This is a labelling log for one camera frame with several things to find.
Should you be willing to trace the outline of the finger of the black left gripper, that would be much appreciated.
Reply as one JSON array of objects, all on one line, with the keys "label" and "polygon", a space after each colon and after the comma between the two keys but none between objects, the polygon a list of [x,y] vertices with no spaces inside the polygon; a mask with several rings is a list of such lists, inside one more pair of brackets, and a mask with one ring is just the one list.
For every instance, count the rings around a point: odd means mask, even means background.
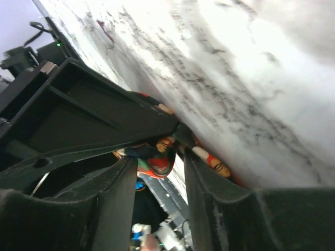
[{"label": "finger of the black left gripper", "polygon": [[131,160],[116,163],[105,158],[125,144],[82,145],[39,154],[23,143],[5,147],[7,154],[24,157],[1,172],[2,199],[30,199],[25,194],[31,184],[45,174],[58,171],[51,184],[57,188],[49,199],[129,199],[131,197]]}]

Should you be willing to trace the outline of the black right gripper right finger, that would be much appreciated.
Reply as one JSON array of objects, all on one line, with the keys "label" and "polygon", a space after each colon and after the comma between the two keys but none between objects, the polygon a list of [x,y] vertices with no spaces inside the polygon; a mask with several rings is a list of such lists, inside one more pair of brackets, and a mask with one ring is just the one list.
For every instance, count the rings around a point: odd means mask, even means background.
[{"label": "black right gripper right finger", "polygon": [[334,250],[334,189],[247,190],[184,162],[195,250]]}]

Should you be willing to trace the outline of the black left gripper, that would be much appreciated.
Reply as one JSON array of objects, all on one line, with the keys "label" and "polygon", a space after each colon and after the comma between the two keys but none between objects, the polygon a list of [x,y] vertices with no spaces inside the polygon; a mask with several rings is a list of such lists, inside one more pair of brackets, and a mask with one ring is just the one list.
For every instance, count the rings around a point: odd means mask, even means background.
[{"label": "black left gripper", "polygon": [[178,120],[75,59],[60,66],[7,51],[15,79],[1,90],[1,148],[20,142],[40,153],[116,149],[171,135]]}]

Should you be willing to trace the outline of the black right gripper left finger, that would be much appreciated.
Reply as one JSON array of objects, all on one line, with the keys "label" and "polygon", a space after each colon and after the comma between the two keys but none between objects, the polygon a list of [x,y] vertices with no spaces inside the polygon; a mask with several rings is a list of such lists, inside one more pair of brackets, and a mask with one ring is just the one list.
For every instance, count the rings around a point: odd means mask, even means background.
[{"label": "black right gripper left finger", "polygon": [[1,250],[127,250],[136,180],[123,158],[50,199],[1,190]]}]

